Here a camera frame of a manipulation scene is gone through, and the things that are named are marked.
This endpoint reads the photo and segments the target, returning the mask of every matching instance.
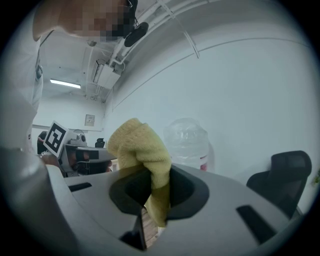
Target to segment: chair backrest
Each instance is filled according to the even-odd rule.
[[[271,170],[252,175],[246,186],[279,207],[291,218],[311,173],[310,157],[303,151],[275,154]]]
[[[104,141],[104,139],[103,138],[98,138],[97,140],[96,140],[96,143],[95,143],[95,145],[94,145],[94,147],[95,148],[103,148],[104,146],[105,146],[105,141]]]

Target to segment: wooden floor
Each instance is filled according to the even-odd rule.
[[[142,209],[142,226],[146,247],[149,248],[158,238],[158,227],[150,218],[146,209]]]

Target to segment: white shirt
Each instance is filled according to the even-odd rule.
[[[13,127],[14,124],[17,124],[17,121],[13,121],[12,129],[15,129],[16,132],[15,134],[11,134],[11,139],[16,139],[18,130],[19,133],[25,133],[24,141],[21,141],[20,138],[20,141],[15,141],[14,145],[16,146],[19,144],[21,148],[28,152],[32,152],[31,130],[35,114],[30,113],[31,111],[28,110],[30,106],[27,106],[27,104],[31,105],[32,109],[36,113],[43,90],[42,68],[40,65],[40,57],[38,57],[41,40],[39,39],[38,41],[34,41],[33,38],[35,12],[36,10],[34,9],[13,34],[11,40],[6,46],[0,62],[1,86],[4,86],[4,88],[7,87],[8,90],[16,89],[13,94],[17,95],[11,99],[16,101],[12,104],[13,107],[6,111],[12,111],[15,106],[20,105],[18,108],[19,113],[11,114],[11,116],[12,118],[19,118],[21,122],[23,122],[21,124],[23,128],[21,129],[24,131],[21,129],[19,130],[19,127]],[[23,102],[23,100],[20,99],[21,96],[26,101],[24,107],[21,103]],[[5,110],[3,110],[3,108],[1,109],[1,116],[5,116],[6,113],[3,113]]]

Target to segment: person's neck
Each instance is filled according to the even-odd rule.
[[[35,11],[33,20],[33,39],[40,37],[59,26],[59,18],[66,0],[45,0]]]

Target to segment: yellow towel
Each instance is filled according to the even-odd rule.
[[[165,227],[170,206],[171,158],[160,137],[148,124],[133,118],[113,133],[107,143],[107,150],[118,158],[119,172],[134,166],[140,169],[141,165],[150,170],[151,195],[145,207],[158,227]]]

